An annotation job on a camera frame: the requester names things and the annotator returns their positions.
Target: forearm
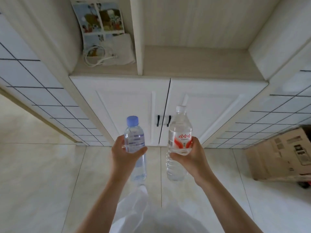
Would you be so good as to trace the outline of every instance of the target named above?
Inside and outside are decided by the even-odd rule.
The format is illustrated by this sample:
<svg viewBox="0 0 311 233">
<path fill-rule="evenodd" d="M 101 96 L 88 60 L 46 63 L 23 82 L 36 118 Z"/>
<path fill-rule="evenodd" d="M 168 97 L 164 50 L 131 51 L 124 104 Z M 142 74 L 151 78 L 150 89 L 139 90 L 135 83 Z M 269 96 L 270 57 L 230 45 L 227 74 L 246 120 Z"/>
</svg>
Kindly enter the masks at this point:
<svg viewBox="0 0 311 233">
<path fill-rule="evenodd" d="M 226 233 L 262 233 L 220 181 L 211 174 L 199 183 Z"/>
<path fill-rule="evenodd" d="M 110 178 L 76 233 L 108 233 L 126 180 Z"/>
</svg>

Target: hand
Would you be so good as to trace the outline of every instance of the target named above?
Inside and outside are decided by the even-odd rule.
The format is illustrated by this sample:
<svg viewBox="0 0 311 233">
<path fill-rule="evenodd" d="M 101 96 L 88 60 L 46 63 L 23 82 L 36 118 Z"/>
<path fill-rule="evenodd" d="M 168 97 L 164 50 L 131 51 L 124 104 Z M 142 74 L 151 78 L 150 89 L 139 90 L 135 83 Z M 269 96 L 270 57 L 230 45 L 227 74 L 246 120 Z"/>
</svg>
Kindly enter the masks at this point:
<svg viewBox="0 0 311 233">
<path fill-rule="evenodd" d="M 192 150 L 187 155 L 170 153 L 170 157 L 179 162 L 200 185 L 203 180 L 215 177 L 205 157 L 204 149 L 196 137 L 192 137 Z"/>
<path fill-rule="evenodd" d="M 135 153 L 126 152 L 124 145 L 124 135 L 119 136 L 115 144 L 111 148 L 112 170 L 111 178 L 113 180 L 127 181 L 130 177 L 136 161 L 147 151 L 147 147 L 143 147 Z"/>
</svg>

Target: blue bottle cap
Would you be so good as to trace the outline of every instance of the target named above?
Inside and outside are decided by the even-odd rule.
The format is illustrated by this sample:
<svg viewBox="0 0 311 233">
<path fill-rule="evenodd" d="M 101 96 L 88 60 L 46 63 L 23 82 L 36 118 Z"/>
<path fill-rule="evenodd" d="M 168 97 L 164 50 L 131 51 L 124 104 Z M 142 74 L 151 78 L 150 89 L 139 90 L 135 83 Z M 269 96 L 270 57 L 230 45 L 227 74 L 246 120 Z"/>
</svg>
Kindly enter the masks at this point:
<svg viewBox="0 0 311 233">
<path fill-rule="evenodd" d="M 138 125 L 138 117 L 137 116 L 129 116 L 126 118 L 126 123 L 129 127 L 134 127 Z"/>
</svg>

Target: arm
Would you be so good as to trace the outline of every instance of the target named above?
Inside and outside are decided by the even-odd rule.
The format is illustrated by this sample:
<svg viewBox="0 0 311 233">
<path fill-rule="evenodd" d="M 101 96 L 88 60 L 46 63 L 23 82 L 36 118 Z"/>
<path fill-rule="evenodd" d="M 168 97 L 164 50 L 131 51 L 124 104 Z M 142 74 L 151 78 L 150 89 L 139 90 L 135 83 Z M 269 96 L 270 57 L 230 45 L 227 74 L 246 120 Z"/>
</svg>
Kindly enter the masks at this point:
<svg viewBox="0 0 311 233">
<path fill-rule="evenodd" d="M 76 233 L 108 233 L 110 231 L 123 187 L 136 161 L 147 151 L 147 147 L 143 147 L 135 153 L 127 153 L 125 148 L 122 148 L 123 145 L 124 136 L 122 135 L 117 138 L 111 148 L 112 170 L 106 187 Z"/>
<path fill-rule="evenodd" d="M 196 137 L 192 137 L 192 150 L 188 155 L 170 153 L 170 156 L 181 163 L 203 189 L 226 233 L 262 233 L 213 174 L 206 160 L 204 149 Z"/>
</svg>

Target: white bottle cap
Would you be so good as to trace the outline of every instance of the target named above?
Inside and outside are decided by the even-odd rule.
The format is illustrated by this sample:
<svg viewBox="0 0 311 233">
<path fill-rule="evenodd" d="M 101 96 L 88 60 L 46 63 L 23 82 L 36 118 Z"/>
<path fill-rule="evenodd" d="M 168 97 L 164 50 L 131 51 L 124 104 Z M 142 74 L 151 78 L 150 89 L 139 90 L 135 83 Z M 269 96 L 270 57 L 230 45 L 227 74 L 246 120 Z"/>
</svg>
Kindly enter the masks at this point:
<svg viewBox="0 0 311 233">
<path fill-rule="evenodd" d="M 186 107 L 183 105 L 178 105 L 176 107 L 176 112 L 181 112 L 181 113 L 185 113 L 186 112 Z"/>
</svg>

